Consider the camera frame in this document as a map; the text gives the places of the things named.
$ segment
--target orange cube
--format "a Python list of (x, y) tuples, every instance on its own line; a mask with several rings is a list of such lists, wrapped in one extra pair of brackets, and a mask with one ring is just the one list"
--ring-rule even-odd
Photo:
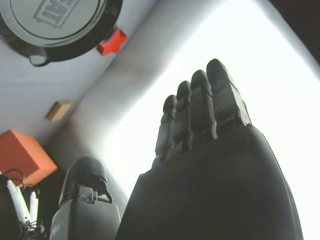
[[(0, 171), (2, 173), (10, 169), (18, 169), (25, 176), (24, 184), (36, 185), (57, 168), (34, 137), (13, 130), (0, 135)], [(7, 175), (21, 179), (18, 172), (12, 171)]]

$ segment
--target bright white light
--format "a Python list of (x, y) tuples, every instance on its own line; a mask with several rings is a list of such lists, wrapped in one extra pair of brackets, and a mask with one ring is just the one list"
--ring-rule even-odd
[(106, 141), (104, 159), (130, 195), (151, 168), (167, 96), (207, 63), (221, 60), (291, 187), (304, 239), (320, 239), (320, 83), (250, 0), (224, 1), (194, 32), (156, 84)]

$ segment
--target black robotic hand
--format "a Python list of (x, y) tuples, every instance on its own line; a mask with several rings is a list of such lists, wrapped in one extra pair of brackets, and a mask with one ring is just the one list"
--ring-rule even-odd
[(278, 162), (217, 59), (166, 99), (155, 153), (116, 240), (303, 239)]

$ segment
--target logo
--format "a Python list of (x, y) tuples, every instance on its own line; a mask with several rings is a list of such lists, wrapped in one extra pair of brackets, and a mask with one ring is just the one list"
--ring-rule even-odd
[(75, 9), (79, 0), (42, 0), (33, 19), (54, 28), (61, 28)]

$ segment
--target round lid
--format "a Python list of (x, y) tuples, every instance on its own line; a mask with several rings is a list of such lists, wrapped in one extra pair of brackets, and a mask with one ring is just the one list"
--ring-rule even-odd
[(10, 0), (17, 22), (43, 39), (75, 35), (96, 16), (100, 0)]

